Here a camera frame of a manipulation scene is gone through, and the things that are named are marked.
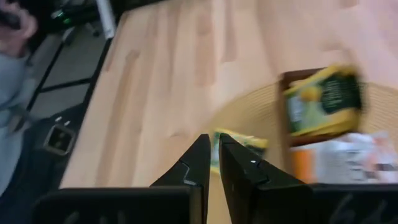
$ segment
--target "wooden tabletop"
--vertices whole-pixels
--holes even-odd
[[[375,2],[168,0],[124,13],[62,187],[150,185],[218,109],[282,72],[355,62],[396,88],[398,7]],[[211,186],[209,223],[228,223],[220,179]]]

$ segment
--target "gray sleeve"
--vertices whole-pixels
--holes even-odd
[[[24,79],[25,58],[12,58],[0,54],[0,106],[18,93]]]

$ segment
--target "wooden table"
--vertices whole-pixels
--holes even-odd
[[[150,185],[218,109],[282,72],[355,62],[397,87],[396,9],[375,2],[169,0],[125,12],[62,187]],[[230,222],[218,178],[209,206],[209,223]]]

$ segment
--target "hand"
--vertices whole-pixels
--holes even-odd
[[[0,24],[0,54],[23,57],[27,40],[37,30],[37,21],[27,10],[21,9],[18,3],[9,4],[6,0],[0,0],[0,10],[18,16],[21,24],[19,30]]]

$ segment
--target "snack package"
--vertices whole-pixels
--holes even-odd
[[[385,132],[350,133],[338,139],[293,147],[294,176],[311,184],[398,182],[398,155]]]
[[[264,158],[265,151],[268,146],[268,140],[256,138],[254,136],[247,136],[243,134],[236,133],[227,129],[215,129],[214,139],[213,139],[213,150],[211,152],[211,167],[212,172],[220,173],[220,159],[218,148],[220,145],[220,134],[225,133],[230,135],[237,142],[241,143],[251,152],[257,154],[261,158]]]
[[[337,134],[358,127],[362,109],[353,67],[332,65],[284,91],[291,135]]]

